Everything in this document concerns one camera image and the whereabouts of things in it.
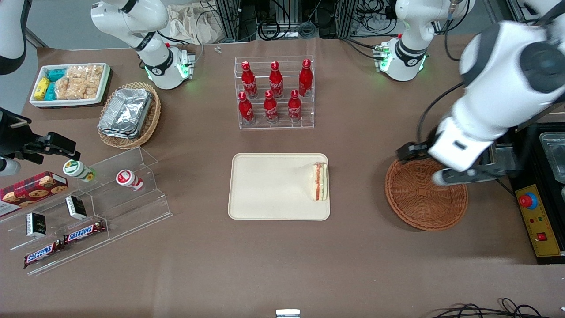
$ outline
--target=coca-cola bottle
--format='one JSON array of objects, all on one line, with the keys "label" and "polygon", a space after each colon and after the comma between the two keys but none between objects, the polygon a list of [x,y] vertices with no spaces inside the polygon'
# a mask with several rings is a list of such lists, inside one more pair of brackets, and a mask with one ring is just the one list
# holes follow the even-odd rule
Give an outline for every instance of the coca-cola bottle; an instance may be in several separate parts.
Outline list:
[{"label": "coca-cola bottle", "polygon": [[276,123],[279,121],[279,114],[277,112],[277,101],[273,98],[273,92],[268,89],[265,92],[265,102],[263,107],[265,107],[265,115],[267,116],[267,121],[269,123]]},{"label": "coca-cola bottle", "polygon": [[299,123],[302,119],[302,102],[298,99],[298,91],[293,89],[290,91],[290,100],[288,101],[288,117],[290,122]]},{"label": "coca-cola bottle", "polygon": [[303,97],[312,96],[312,81],[314,75],[310,67],[312,66],[312,61],[309,59],[304,59],[302,61],[302,70],[300,70],[300,75],[298,75],[298,93]]},{"label": "coca-cola bottle", "polygon": [[244,73],[241,75],[241,81],[244,84],[244,90],[248,98],[257,97],[257,81],[255,80],[255,74],[251,71],[249,62],[241,62],[241,69]]},{"label": "coca-cola bottle", "polygon": [[283,75],[279,71],[279,63],[277,61],[271,62],[269,82],[271,83],[274,98],[281,98],[283,96]]},{"label": "coca-cola bottle", "polygon": [[251,107],[251,102],[247,100],[247,95],[241,92],[238,96],[240,100],[240,114],[241,119],[244,124],[251,125],[255,123],[255,116],[253,115],[253,109]]}]

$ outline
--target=yellow control panel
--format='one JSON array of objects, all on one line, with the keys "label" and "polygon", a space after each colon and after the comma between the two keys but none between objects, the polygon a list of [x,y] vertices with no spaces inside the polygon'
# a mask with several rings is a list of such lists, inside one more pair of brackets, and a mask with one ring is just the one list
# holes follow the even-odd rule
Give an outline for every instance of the yellow control panel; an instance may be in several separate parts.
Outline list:
[{"label": "yellow control panel", "polygon": [[561,251],[547,219],[535,184],[515,192],[524,223],[538,257],[560,256]]}]

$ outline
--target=red button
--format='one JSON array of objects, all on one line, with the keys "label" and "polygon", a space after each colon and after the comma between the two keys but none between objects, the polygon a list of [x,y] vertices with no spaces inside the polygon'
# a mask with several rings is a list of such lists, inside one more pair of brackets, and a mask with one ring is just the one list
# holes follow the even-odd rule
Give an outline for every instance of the red button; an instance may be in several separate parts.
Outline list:
[{"label": "red button", "polygon": [[520,196],[520,198],[518,198],[518,202],[520,203],[521,206],[525,208],[529,208],[533,204],[532,197],[530,197],[529,195]]}]

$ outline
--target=aluminum foil container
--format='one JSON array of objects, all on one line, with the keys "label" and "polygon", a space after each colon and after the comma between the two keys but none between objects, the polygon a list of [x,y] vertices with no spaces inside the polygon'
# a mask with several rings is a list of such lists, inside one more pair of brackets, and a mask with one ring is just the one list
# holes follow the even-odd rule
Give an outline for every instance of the aluminum foil container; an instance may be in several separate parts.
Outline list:
[{"label": "aluminum foil container", "polygon": [[152,95],[144,89],[118,90],[98,123],[98,129],[107,136],[134,139],[139,137]]}]

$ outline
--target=small bottle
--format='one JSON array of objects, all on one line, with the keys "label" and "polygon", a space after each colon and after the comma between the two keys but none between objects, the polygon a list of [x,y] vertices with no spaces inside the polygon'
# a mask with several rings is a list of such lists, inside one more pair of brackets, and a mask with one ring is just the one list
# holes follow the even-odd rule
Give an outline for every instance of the small bottle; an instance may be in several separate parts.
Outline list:
[{"label": "small bottle", "polygon": [[273,98],[273,92],[270,89],[265,92],[265,102],[263,103],[263,107],[265,107],[265,116],[269,123],[274,124],[279,121],[277,101]]},{"label": "small bottle", "polygon": [[245,92],[241,92],[238,96],[240,100],[240,114],[241,119],[244,124],[251,125],[255,123],[255,116],[253,115],[253,108],[251,106],[251,102],[247,100],[247,95]]},{"label": "small bottle", "polygon": [[311,60],[304,59],[304,61],[302,61],[302,69],[300,70],[300,75],[298,75],[298,93],[302,97],[312,96],[312,81],[314,80],[314,75],[310,69],[311,66]]},{"label": "small bottle", "polygon": [[249,66],[249,62],[244,61],[241,62],[241,69],[244,73],[241,75],[241,81],[244,85],[245,93],[247,94],[248,98],[256,98],[257,97],[257,81],[255,79],[255,74],[251,71],[251,67]]},{"label": "small bottle", "polygon": [[63,165],[63,172],[69,176],[90,182],[96,177],[96,171],[81,161],[69,160]]},{"label": "small bottle", "polygon": [[302,119],[302,102],[298,99],[298,91],[293,89],[290,91],[290,100],[288,101],[288,117],[291,123],[299,123]]},{"label": "small bottle", "polygon": [[269,82],[271,83],[273,97],[281,98],[283,96],[283,75],[279,70],[279,63],[277,61],[271,62],[271,74],[269,75]]},{"label": "small bottle", "polygon": [[143,188],[143,179],[136,176],[133,171],[124,169],[116,175],[116,182],[124,187],[130,188],[132,191],[139,191]]}]

